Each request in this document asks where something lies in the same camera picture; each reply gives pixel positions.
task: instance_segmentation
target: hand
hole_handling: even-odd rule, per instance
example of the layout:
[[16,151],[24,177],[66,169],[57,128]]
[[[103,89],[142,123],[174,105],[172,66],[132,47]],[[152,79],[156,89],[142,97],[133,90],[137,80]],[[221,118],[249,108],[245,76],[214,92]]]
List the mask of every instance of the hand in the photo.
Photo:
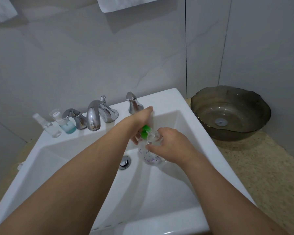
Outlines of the hand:
[[140,133],[138,132],[144,125],[148,124],[148,120],[150,118],[150,114],[154,108],[152,106],[149,106],[136,114],[133,114],[129,117],[126,117],[125,119],[128,120],[133,125],[133,133],[131,135],[131,140],[135,145],[138,144],[138,141],[136,138],[140,138]]
[[190,161],[193,157],[202,155],[198,152],[188,138],[172,128],[159,128],[158,132],[162,135],[163,140],[161,146],[149,144],[146,149],[158,156],[163,157],[165,160],[176,163],[179,166],[184,162]]

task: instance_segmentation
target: sink basin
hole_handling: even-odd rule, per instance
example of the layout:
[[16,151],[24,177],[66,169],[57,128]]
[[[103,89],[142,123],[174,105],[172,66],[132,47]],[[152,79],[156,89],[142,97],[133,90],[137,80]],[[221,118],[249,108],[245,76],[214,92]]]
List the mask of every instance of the sink basin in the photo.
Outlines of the sink basin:
[[[139,98],[152,105],[151,126],[176,128],[203,152],[213,166],[250,201],[252,198],[177,89]],[[98,131],[76,130],[51,138],[43,132],[0,202],[0,223],[66,162],[129,116],[128,102],[111,106],[115,122]],[[200,203],[184,172],[170,162],[149,166],[129,142],[124,155],[131,165],[118,170],[90,234],[192,234],[209,231]]]

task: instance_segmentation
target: forearm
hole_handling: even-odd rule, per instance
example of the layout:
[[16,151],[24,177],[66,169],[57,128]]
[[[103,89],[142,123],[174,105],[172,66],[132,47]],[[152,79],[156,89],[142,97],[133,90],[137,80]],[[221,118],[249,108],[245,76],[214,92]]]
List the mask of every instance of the forearm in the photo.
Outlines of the forearm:
[[129,142],[128,119],[84,149],[0,225],[0,234],[88,234]]
[[213,234],[287,234],[232,186],[203,156],[182,169],[190,179]]

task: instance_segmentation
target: right hand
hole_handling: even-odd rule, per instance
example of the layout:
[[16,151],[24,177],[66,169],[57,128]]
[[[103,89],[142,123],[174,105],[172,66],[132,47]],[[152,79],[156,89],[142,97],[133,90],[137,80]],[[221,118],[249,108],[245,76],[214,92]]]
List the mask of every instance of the right hand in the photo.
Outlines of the right hand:
[[146,149],[163,157],[165,160],[181,166],[184,162],[190,161],[191,158],[202,155],[194,148],[188,138],[176,129],[159,128],[158,132],[163,137],[161,146],[149,144]]

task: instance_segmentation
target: countertop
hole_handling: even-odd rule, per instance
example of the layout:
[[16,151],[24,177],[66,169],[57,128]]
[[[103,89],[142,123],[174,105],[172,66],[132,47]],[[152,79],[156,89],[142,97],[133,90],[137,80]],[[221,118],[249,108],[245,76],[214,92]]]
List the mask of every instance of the countertop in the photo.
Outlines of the countertop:
[[[294,234],[294,158],[264,131],[237,142],[214,140],[257,206]],[[0,183],[0,200],[36,142],[28,143]]]

